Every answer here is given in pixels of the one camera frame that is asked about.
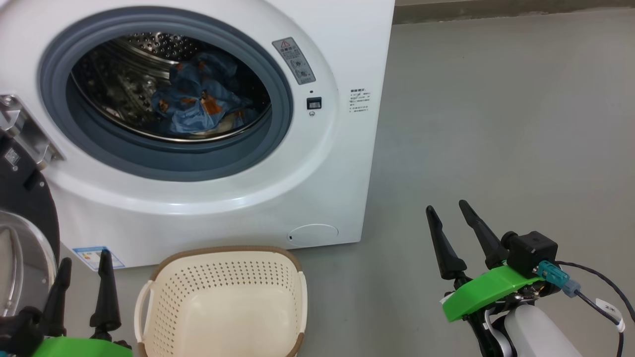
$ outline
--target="stainless steel drum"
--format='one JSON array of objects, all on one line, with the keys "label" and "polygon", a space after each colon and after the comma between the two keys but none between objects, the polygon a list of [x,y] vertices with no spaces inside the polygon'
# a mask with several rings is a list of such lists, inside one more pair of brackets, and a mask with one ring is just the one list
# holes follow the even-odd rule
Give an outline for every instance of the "stainless steel drum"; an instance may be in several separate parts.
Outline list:
[{"label": "stainless steel drum", "polygon": [[249,130],[271,113],[269,95],[258,76],[237,58],[240,97],[253,102],[259,116],[239,128],[220,125],[204,133],[177,135],[160,130],[166,119],[150,102],[159,86],[170,84],[171,66],[206,50],[219,49],[189,37],[162,32],[141,32],[101,44],[78,61],[72,78],[86,101],[109,121],[155,140],[201,143],[222,140]]}]

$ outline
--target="blue connector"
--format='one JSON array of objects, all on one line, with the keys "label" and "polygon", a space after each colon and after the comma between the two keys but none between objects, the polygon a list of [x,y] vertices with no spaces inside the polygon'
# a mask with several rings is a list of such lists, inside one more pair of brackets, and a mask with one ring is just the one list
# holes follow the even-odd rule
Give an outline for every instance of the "blue connector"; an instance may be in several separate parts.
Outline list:
[{"label": "blue connector", "polygon": [[562,289],[566,296],[575,297],[575,291],[580,290],[580,284],[577,281],[571,280],[569,274],[546,260],[538,264],[536,274]]},{"label": "blue connector", "polygon": [[538,271],[536,274],[549,283],[556,285],[560,289],[562,289],[562,287],[570,279],[569,274],[546,260],[543,260],[540,264],[538,264]]}]

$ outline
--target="washing machine door opening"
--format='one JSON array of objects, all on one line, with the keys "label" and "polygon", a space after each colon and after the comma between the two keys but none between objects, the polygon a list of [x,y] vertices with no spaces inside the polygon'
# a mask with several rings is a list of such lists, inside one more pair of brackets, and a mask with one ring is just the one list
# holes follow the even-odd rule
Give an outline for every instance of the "washing machine door opening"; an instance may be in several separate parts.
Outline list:
[{"label": "washing machine door opening", "polygon": [[157,180],[210,180],[257,164],[293,111],[286,76],[261,44],[176,9],[123,8],[70,26],[40,78],[51,118],[73,143]]},{"label": "washing machine door opening", "polygon": [[118,37],[85,54],[70,76],[104,118],[156,140],[223,140],[271,116],[267,89],[247,65],[178,34]]}]

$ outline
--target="gray rubber gasket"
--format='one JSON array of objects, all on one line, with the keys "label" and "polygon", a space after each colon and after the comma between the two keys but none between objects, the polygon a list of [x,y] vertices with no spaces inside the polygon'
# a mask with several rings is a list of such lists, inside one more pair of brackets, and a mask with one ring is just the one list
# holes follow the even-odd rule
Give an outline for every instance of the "gray rubber gasket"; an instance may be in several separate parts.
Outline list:
[{"label": "gray rubber gasket", "polygon": [[[72,81],[69,82],[70,70],[95,45],[144,31],[193,37],[240,59],[267,88],[271,118],[264,118],[245,133],[207,144],[151,140],[102,118],[83,100]],[[211,180],[246,170],[280,144],[293,113],[286,76],[262,46],[223,22],[171,8],[121,8],[71,25],[44,54],[39,78],[44,106],[69,140],[106,165],[156,180]]]}]

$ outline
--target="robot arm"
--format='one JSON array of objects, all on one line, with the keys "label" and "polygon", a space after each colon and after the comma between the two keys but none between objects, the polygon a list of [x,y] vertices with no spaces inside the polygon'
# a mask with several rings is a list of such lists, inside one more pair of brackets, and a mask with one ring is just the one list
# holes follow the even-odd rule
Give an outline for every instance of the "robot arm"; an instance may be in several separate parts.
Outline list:
[{"label": "robot arm", "polygon": [[0,356],[15,357],[132,357],[125,341],[112,342],[109,332],[121,326],[112,255],[103,250],[99,264],[100,286],[90,339],[66,337],[65,294],[70,285],[70,258],[62,259],[44,307],[25,307],[16,316],[0,317]]},{"label": "robot arm", "polygon": [[[490,270],[475,279],[465,275],[467,266],[452,249],[434,208],[428,206],[425,212],[441,277],[454,280],[455,291],[447,293],[442,300],[443,311],[450,322],[464,320],[470,324],[483,357],[582,357],[548,315],[535,307],[536,300],[557,293],[561,288],[569,297],[582,297],[618,326],[617,356],[621,356],[624,341],[623,328],[620,330],[623,325],[619,322],[621,316],[611,316],[610,311],[590,302],[580,292],[580,285],[555,265],[576,266],[556,262],[558,245],[555,242],[538,232],[524,236],[508,232],[501,243],[466,201],[460,201],[459,207],[465,221],[476,233]],[[609,284],[634,316],[624,294],[614,284]],[[509,313],[492,320],[493,316],[504,312]]]}]

